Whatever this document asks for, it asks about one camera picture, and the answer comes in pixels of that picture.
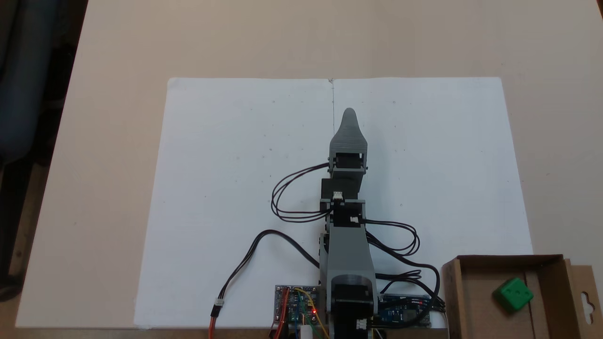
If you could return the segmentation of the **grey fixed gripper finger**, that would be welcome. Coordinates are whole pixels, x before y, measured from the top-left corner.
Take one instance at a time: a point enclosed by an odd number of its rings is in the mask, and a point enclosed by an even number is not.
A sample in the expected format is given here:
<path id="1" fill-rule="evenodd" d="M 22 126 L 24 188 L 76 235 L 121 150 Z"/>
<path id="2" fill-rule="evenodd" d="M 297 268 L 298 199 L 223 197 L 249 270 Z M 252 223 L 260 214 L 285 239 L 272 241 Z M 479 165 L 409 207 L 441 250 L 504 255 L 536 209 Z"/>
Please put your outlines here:
<path id="1" fill-rule="evenodd" d="M 340 127 L 331 139 L 330 147 L 367 147 L 354 109 L 344 110 Z"/>

